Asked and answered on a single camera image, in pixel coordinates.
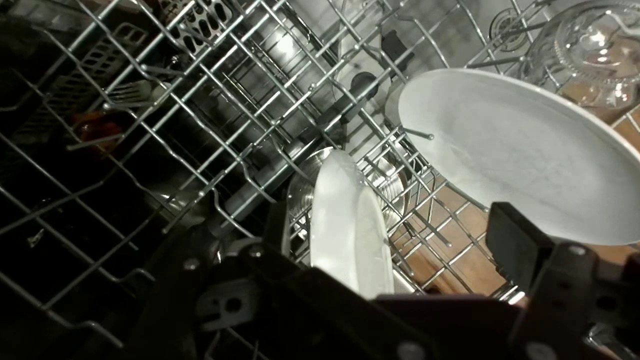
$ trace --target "utensil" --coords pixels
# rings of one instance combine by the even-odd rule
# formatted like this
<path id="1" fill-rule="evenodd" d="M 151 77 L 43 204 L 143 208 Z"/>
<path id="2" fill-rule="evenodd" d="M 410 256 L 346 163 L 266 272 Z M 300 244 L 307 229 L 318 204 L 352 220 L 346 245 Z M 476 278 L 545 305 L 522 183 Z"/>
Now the utensil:
<path id="1" fill-rule="evenodd" d="M 545 231 L 640 239 L 640 156 L 580 105 L 479 70 L 434 70 L 395 92 L 388 115 L 447 179 L 488 208 L 512 201 Z"/>
<path id="2" fill-rule="evenodd" d="M 134 117 L 127 112 L 83 112 L 75 115 L 75 131 L 81 141 L 67 146 L 68 152 L 91 147 L 101 157 L 112 153 L 124 130 L 131 127 Z"/>
<path id="3" fill-rule="evenodd" d="M 565 9 L 541 29 L 520 75 L 596 113 L 631 108 L 640 81 L 640 3 L 598 0 Z"/>
<path id="4" fill-rule="evenodd" d="M 155 79 L 174 79 L 185 75 L 185 70 L 191 65 L 191 55 L 189 53 L 174 53 L 164 57 L 160 64 L 141 64 L 143 72 Z"/>
<path id="5" fill-rule="evenodd" d="M 121 45 L 131 53 L 139 53 L 147 40 L 147 32 L 131 21 L 121 21 L 112 36 L 118 38 Z M 22 120 L 20 127 L 12 133 L 12 141 L 29 146 L 47 143 L 56 124 L 53 113 L 65 117 L 83 113 L 86 104 L 96 95 L 96 90 L 86 81 L 86 75 L 91 75 L 99 85 L 109 85 L 124 64 L 127 57 L 121 53 L 116 43 L 109 36 L 102 36 L 96 45 L 83 55 L 81 64 L 73 72 L 55 77 L 47 87 L 47 105 L 37 105 Z"/>
<path id="6" fill-rule="evenodd" d="M 197 201 L 198 189 L 194 182 L 185 186 L 185 177 L 179 175 L 151 183 L 144 200 L 151 208 L 158 208 L 167 221 L 177 221 L 179 227 L 193 227 L 209 218 L 209 212 Z"/>
<path id="7" fill-rule="evenodd" d="M 395 291 L 381 204 L 343 149 L 333 149 L 318 171 L 310 229 L 312 265 L 364 297 Z"/>
<path id="8" fill-rule="evenodd" d="M 147 108 L 163 94 L 163 84 L 153 79 L 123 81 L 109 94 L 104 108 Z"/>
<path id="9" fill-rule="evenodd" d="M 197 53 L 222 36 L 222 26 L 233 20 L 233 9 L 220 0 L 160 0 L 164 24 L 170 24 L 186 6 L 191 7 L 180 17 L 180 24 L 172 28 L 172 36 L 183 48 Z"/>
<path id="10" fill-rule="evenodd" d="M 9 3 L 6 12 L 11 17 L 20 17 L 55 32 L 83 32 L 92 20 L 75 0 L 11 0 Z"/>
<path id="11" fill-rule="evenodd" d="M 588 332 L 587 341 L 596 347 L 605 347 L 605 349 L 613 352 L 614 358 L 621 358 L 621 360 L 636 360 L 638 358 L 631 347 L 621 343 L 621 339 L 616 337 L 616 329 L 606 323 L 595 323 Z"/>

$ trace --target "wire rack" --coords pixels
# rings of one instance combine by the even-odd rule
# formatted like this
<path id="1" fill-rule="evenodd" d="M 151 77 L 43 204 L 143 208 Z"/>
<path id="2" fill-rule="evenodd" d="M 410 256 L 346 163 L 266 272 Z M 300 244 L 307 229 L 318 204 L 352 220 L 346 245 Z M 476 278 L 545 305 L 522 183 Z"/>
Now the wire rack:
<path id="1" fill-rule="evenodd" d="M 384 99 L 429 68 L 514 75 L 554 13 L 546 1 L 75 6 L 89 26 L 43 29 L 47 65 L 12 70 L 20 95 L 0 105 L 17 124 L 0 131 L 0 284 L 17 304 L 4 308 L 123 347 L 104 294 L 153 279 L 144 261 L 163 237 L 204 218 L 222 237 L 260 236 L 260 214 L 324 146 L 366 173 L 415 291 L 512 295 L 484 245 L 487 212 L 386 121 Z M 631 113 L 614 126 L 640 136 Z"/>

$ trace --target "wine glass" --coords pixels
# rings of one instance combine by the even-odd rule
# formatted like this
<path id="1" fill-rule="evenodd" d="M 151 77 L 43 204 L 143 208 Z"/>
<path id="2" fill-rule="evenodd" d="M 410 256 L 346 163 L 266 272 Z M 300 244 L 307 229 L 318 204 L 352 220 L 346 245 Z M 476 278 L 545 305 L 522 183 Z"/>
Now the wine glass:
<path id="1" fill-rule="evenodd" d="M 640 3 L 598 0 L 560 12 L 541 29 L 520 75 L 605 117 L 629 110 L 640 81 Z"/>

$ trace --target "dark plastic part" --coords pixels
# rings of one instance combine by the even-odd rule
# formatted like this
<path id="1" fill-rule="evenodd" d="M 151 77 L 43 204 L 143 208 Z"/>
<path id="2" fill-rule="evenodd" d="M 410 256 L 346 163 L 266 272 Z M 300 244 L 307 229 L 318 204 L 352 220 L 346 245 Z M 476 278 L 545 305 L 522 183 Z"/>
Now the dark plastic part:
<path id="1" fill-rule="evenodd" d="M 606 358 L 584 345 L 598 256 L 563 241 L 533 288 L 531 304 L 512 332 L 511 358 Z"/>
<path id="2" fill-rule="evenodd" d="M 640 253 L 631 253 L 624 264 L 623 279 L 631 284 L 629 288 L 629 305 L 627 319 L 631 326 L 618 327 L 616 337 L 631 347 L 632 352 L 640 353 Z"/>
<path id="3" fill-rule="evenodd" d="M 273 206 L 266 220 L 264 245 L 275 247 L 279 253 L 290 253 L 288 229 L 286 201 L 279 201 Z"/>
<path id="4" fill-rule="evenodd" d="M 4 16 L 19 0 L 0 0 L 0 16 Z"/>
<path id="5" fill-rule="evenodd" d="M 494 201 L 488 215 L 487 244 L 499 272 L 531 291 L 554 241 L 512 204 Z"/>
<path id="6" fill-rule="evenodd" d="M 395 295 L 376 304 L 424 332 L 442 358 L 507 358 L 508 334 L 522 312 L 483 295 Z"/>
<path id="7" fill-rule="evenodd" d="M 194 305 L 209 284 L 203 267 L 217 237 L 204 226 L 164 239 L 149 261 L 156 284 L 127 341 L 124 360 L 197 358 Z"/>
<path id="8" fill-rule="evenodd" d="M 415 57 L 415 52 L 405 53 L 408 48 L 405 45 L 405 41 L 399 38 L 399 32 L 393 29 L 388 33 L 383 36 L 383 50 L 384 53 L 397 62 L 399 70 L 405 72 L 408 62 Z"/>
<path id="9" fill-rule="evenodd" d="M 271 358 L 386 360 L 400 358 L 402 343 L 417 347 L 424 360 L 440 358 L 417 326 L 366 301 L 323 270 L 300 270 L 271 250 L 260 257 L 244 253 L 242 259 L 264 289 L 259 323 L 264 326 L 260 345 L 269 345 Z"/>

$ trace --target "white plate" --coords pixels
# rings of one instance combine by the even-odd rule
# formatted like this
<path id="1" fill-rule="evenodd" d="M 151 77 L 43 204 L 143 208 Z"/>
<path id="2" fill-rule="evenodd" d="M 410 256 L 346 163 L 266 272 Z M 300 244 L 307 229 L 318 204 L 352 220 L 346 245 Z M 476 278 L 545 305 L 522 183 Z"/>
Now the white plate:
<path id="1" fill-rule="evenodd" d="M 343 149 L 334 149 L 321 168 L 310 229 L 312 265 L 364 297 L 395 291 L 381 204 Z"/>
<path id="2" fill-rule="evenodd" d="M 531 84 L 434 70 L 395 92 L 388 115 L 483 206 L 512 201 L 545 231 L 587 244 L 640 239 L 640 157 L 590 112 Z"/>

